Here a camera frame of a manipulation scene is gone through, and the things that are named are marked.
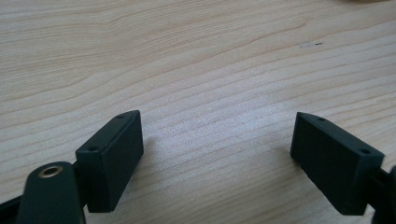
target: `wood grain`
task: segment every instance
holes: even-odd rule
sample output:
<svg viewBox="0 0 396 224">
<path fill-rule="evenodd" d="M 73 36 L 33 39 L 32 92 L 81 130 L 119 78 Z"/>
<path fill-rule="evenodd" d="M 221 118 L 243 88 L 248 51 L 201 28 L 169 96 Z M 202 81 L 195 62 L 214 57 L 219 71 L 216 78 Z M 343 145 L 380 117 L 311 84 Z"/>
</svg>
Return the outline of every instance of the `wood grain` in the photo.
<svg viewBox="0 0 396 224">
<path fill-rule="evenodd" d="M 115 115 L 145 155 L 89 223 L 369 223 L 289 156 L 297 111 L 396 164 L 395 1 L 3 1 L 0 202 Z"/>
</svg>

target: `black clamp jaw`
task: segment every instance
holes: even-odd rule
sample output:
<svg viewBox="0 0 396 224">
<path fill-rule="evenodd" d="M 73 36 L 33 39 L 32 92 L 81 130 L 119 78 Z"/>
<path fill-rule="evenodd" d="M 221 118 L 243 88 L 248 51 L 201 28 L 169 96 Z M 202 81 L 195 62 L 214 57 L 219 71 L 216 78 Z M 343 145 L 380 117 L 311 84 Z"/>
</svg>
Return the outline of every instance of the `black clamp jaw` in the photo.
<svg viewBox="0 0 396 224">
<path fill-rule="evenodd" d="M 375 209 L 373 223 L 396 223 L 396 166 L 384 154 L 318 116 L 297 113 L 290 155 L 343 215 Z"/>
<path fill-rule="evenodd" d="M 120 114 L 77 151 L 74 164 L 52 162 L 29 174 L 22 196 L 0 205 L 0 223 L 85 222 L 113 211 L 143 155 L 139 111 Z"/>
</svg>

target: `light wooden surface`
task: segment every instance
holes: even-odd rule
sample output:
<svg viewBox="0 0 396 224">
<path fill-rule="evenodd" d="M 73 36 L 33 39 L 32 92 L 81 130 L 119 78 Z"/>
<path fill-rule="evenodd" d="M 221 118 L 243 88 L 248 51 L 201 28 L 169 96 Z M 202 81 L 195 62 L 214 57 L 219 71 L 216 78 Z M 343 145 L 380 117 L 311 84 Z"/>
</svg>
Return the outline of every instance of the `light wooden surface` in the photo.
<svg viewBox="0 0 396 224">
<path fill-rule="evenodd" d="M 0 201 L 115 115 L 145 155 L 89 223 L 369 223 L 289 155 L 297 111 L 396 164 L 396 1 L 2 1 Z"/>
</svg>

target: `wooden table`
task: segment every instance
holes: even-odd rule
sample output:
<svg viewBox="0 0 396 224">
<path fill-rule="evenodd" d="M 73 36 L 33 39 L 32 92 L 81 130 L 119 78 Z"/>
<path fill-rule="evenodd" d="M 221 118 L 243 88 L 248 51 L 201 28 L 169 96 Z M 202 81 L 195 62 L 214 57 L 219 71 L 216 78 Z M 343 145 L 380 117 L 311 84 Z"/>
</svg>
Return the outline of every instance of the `wooden table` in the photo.
<svg viewBox="0 0 396 224">
<path fill-rule="evenodd" d="M 3 1 L 0 201 L 115 115 L 145 155 L 89 223 L 370 223 L 290 158 L 297 111 L 396 164 L 396 1 Z"/>
</svg>

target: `black plastic block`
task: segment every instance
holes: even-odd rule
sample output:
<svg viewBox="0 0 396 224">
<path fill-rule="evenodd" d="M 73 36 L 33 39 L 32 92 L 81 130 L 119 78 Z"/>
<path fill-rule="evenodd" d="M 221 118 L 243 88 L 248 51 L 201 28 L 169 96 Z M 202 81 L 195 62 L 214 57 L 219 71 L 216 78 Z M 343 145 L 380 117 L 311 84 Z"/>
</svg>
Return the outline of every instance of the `black plastic block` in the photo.
<svg viewBox="0 0 396 224">
<path fill-rule="evenodd" d="M 116 208 L 142 155 L 142 126 L 137 110 L 116 116 L 76 151 L 90 212 L 111 212 Z"/>
<path fill-rule="evenodd" d="M 384 154 L 326 119 L 297 113 L 290 155 L 343 215 L 363 215 Z"/>
</svg>

